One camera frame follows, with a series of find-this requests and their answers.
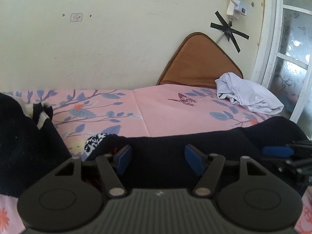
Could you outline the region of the black tape cross lower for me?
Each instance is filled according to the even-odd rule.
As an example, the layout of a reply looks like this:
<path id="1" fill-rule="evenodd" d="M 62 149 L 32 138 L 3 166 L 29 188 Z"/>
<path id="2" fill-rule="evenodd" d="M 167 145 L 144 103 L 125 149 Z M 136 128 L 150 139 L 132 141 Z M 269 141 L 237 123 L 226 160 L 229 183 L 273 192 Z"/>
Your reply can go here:
<path id="1" fill-rule="evenodd" d="M 228 41 L 231 40 L 232 43 L 234 44 L 234 47 L 236 48 L 237 52 L 240 53 L 241 49 L 239 48 L 238 42 L 236 41 L 236 38 L 234 35 L 236 34 L 237 36 L 240 36 L 246 40 L 248 40 L 250 36 L 232 28 L 232 21 L 229 20 L 228 22 L 226 22 L 225 19 L 219 13 L 219 11 L 216 11 L 215 15 L 218 18 L 220 24 L 216 24 L 216 23 L 212 22 L 210 24 L 210 27 L 213 29 L 222 31 L 223 34 L 226 36 L 227 40 Z"/>

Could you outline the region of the white framed glass door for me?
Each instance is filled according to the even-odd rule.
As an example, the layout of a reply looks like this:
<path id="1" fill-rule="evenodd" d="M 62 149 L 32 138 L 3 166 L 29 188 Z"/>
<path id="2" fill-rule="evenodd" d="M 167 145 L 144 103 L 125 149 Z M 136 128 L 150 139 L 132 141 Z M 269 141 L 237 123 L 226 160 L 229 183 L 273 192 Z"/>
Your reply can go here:
<path id="1" fill-rule="evenodd" d="M 283 103 L 280 115 L 311 137 L 311 0 L 263 0 L 251 79 Z"/>

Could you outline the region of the white crumpled garment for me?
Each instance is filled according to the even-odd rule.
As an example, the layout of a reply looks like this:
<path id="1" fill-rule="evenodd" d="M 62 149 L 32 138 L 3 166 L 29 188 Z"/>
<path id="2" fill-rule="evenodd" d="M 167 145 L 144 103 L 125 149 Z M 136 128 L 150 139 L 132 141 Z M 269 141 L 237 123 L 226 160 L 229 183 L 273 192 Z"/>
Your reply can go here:
<path id="1" fill-rule="evenodd" d="M 232 72 L 221 75 L 215 84 L 219 99 L 228 99 L 231 104 L 240 105 L 253 113 L 273 116 L 284 108 L 284 104 L 267 88 Z"/>

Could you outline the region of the black red horse-pattern sweater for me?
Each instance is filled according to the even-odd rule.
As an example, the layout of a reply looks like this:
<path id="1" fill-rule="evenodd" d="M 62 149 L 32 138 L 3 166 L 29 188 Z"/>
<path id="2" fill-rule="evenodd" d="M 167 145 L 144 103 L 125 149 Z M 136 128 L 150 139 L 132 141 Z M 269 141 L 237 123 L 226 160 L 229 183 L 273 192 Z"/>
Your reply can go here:
<path id="1" fill-rule="evenodd" d="M 225 157 L 222 185 L 238 180 L 242 156 L 256 160 L 299 193 L 311 185 L 305 174 L 286 160 L 311 158 L 311 141 L 294 122 L 276 116 L 250 127 L 164 137 L 124 137 L 97 134 L 85 143 L 87 159 L 105 154 L 117 160 L 117 173 L 129 190 L 192 189 L 212 162 Z"/>

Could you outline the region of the pink floral bed sheet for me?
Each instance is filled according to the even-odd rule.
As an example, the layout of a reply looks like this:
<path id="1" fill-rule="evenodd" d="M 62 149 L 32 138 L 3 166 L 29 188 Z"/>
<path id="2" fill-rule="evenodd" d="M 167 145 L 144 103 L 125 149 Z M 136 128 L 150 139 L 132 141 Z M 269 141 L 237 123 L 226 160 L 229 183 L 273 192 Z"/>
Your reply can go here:
<path id="1" fill-rule="evenodd" d="M 211 197 L 193 195 L 199 181 L 192 189 L 129 190 L 120 179 L 126 196 L 109 198 L 96 159 L 85 152 L 87 140 L 102 133 L 198 134 L 279 114 L 253 113 L 219 99 L 214 89 L 180 85 L 3 94 L 52 106 L 52 123 L 71 158 L 18 198 L 1 194 L 1 233 L 311 233 L 311 185 L 299 193 L 251 157 L 239 159 L 237 181 L 222 185 L 220 177 Z M 286 163 L 311 182 L 311 158 Z"/>

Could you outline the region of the white plug adapter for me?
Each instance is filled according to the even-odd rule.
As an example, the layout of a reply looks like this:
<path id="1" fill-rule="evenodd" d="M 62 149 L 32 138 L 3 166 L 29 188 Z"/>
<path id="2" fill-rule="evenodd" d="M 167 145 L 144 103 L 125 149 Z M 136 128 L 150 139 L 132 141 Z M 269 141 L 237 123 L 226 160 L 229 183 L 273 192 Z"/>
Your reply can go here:
<path id="1" fill-rule="evenodd" d="M 232 1 L 229 2 L 226 14 L 232 19 L 238 19 L 240 15 L 247 16 L 247 11 L 248 6 L 242 1 L 236 0 L 236 4 Z"/>

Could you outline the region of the brown perforated cushion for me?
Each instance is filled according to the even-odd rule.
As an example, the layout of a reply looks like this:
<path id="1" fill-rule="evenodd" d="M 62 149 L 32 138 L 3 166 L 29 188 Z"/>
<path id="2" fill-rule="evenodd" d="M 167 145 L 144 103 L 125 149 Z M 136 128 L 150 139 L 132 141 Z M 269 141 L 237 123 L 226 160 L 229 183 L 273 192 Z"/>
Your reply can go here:
<path id="1" fill-rule="evenodd" d="M 206 34 L 194 32 L 179 45 L 157 84 L 216 89 L 215 80 L 227 72 L 243 78 L 240 68 L 223 49 Z"/>

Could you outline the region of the black clothes pile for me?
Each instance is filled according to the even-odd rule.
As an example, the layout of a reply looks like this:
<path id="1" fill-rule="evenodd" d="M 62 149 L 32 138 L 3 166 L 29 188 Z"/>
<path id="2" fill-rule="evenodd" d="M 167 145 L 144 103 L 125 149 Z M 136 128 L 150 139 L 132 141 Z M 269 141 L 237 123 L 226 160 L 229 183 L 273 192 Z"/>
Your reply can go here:
<path id="1" fill-rule="evenodd" d="M 48 103 L 1 94 L 1 194 L 18 198 L 71 154 Z"/>

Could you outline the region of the small wall sticker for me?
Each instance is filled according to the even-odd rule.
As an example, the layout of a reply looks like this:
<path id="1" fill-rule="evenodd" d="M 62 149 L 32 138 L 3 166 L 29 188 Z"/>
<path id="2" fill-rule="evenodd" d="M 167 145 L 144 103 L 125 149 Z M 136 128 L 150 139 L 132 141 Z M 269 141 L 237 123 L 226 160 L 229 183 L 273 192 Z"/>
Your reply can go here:
<path id="1" fill-rule="evenodd" d="M 83 19 L 82 13 L 72 13 L 70 15 L 70 22 L 81 22 Z"/>

